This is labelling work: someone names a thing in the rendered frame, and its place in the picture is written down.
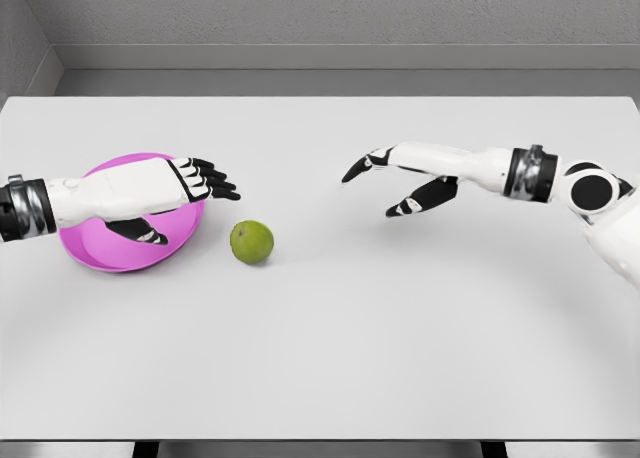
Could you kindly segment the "green apple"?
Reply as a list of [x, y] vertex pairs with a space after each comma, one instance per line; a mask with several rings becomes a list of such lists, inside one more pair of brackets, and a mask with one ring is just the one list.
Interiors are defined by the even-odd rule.
[[274, 243], [271, 230], [255, 220], [237, 223], [230, 233], [230, 247], [233, 255], [249, 265], [264, 262], [271, 255]]

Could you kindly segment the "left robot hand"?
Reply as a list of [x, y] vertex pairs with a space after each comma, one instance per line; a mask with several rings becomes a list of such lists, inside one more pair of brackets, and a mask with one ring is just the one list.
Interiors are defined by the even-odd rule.
[[227, 175], [199, 158], [151, 158], [99, 171], [87, 178], [93, 187], [91, 210], [110, 231], [132, 241], [166, 245], [168, 238], [145, 219], [209, 198], [238, 201]]

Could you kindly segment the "pink plate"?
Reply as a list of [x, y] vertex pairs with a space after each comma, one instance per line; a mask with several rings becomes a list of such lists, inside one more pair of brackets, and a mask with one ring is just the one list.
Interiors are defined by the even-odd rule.
[[139, 243], [91, 219], [58, 231], [63, 248], [80, 264], [105, 272], [131, 272], [148, 268], [171, 257], [196, 231], [205, 204], [186, 204], [165, 214], [148, 215], [146, 220], [168, 239], [166, 245]]

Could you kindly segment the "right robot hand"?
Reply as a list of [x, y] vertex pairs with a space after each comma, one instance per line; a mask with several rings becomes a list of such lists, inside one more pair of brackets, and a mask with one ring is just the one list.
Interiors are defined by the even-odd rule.
[[455, 165], [459, 164], [454, 152], [436, 145], [400, 143], [365, 154], [348, 169], [341, 182], [348, 183], [373, 168], [389, 166], [434, 176], [433, 180], [386, 210], [387, 218], [407, 216], [431, 210], [453, 200], [458, 192]]

